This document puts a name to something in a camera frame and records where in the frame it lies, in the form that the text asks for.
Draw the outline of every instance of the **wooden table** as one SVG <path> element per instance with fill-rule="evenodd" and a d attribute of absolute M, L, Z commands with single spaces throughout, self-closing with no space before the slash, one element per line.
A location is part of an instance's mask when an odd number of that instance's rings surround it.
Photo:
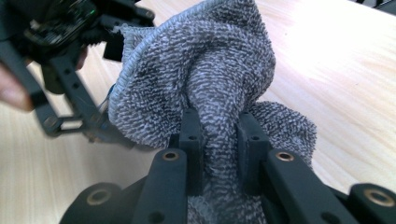
<path fill-rule="evenodd" d="M 141 5 L 161 24 L 198 2 Z M 346 0 L 257 4 L 276 53 L 276 77 L 262 100 L 287 105 L 318 125 L 315 172 L 344 192 L 358 182 L 396 191 L 396 17 Z M 98 104 L 121 69 L 101 61 L 102 51 L 91 49 L 81 70 Z M 60 97 L 54 101 L 67 111 Z M 82 190 L 104 181 L 132 184 L 155 153 L 92 145 L 82 135 L 49 139 L 34 113 L 4 105 L 0 130 L 0 223 L 57 223 Z"/>

